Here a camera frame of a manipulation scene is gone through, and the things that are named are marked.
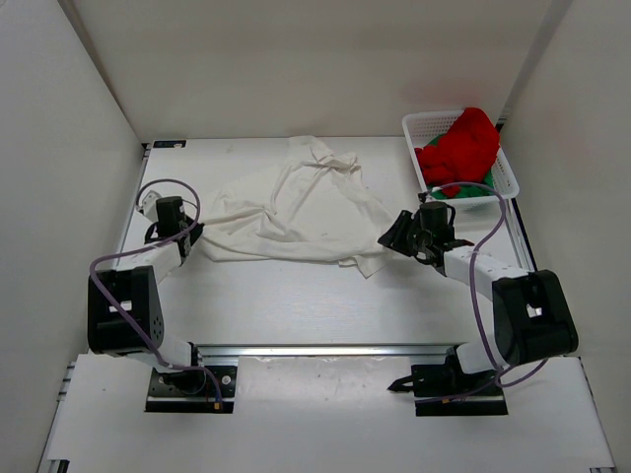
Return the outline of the white t shirt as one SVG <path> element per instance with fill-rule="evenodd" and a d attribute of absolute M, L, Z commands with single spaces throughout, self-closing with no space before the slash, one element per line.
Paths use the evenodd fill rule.
<path fill-rule="evenodd" d="M 378 240 L 394 216 L 364 184 L 358 156 L 313 136 L 289 139 L 281 164 L 224 184 L 201 207 L 214 262 L 336 263 L 369 278 L 391 259 Z"/>

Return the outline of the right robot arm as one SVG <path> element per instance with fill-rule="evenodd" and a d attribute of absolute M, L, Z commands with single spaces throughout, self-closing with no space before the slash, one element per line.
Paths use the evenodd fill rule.
<path fill-rule="evenodd" d="M 443 369 L 448 390 L 464 394 L 479 372 L 518 367 L 575 352 L 579 336 L 558 276 L 528 272 L 457 238 L 456 209 L 443 202 L 403 211 L 378 243 L 468 286 L 478 342 L 455 347 Z"/>

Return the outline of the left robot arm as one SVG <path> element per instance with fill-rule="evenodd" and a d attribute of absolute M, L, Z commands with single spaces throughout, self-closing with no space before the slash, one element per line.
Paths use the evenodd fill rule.
<path fill-rule="evenodd" d="M 151 221 L 143 251 L 119 256 L 115 268 L 89 278 L 89 347 L 96 354 L 129 357 L 172 372 L 175 386 L 195 394 L 205 386 L 207 371 L 193 343 L 167 333 L 158 286 L 188 259 L 203 225 L 185 213 L 180 196 L 151 191 L 139 212 Z"/>

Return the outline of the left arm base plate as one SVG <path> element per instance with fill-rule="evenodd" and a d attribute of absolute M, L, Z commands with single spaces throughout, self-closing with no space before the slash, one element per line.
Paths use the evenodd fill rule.
<path fill-rule="evenodd" d="M 205 365 L 218 381 L 221 403 L 216 403 L 216 386 L 206 372 L 158 372 L 149 378 L 145 411 L 173 414 L 232 414 L 238 381 L 238 359 L 209 359 Z"/>

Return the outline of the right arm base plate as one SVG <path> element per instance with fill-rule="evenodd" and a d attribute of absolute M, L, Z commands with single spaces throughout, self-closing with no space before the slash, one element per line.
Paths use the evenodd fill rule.
<path fill-rule="evenodd" d="M 389 392 L 412 393 L 417 417 L 506 416 L 503 390 L 493 371 L 464 373 L 454 356 L 441 365 L 412 365 L 409 375 L 396 379 Z"/>

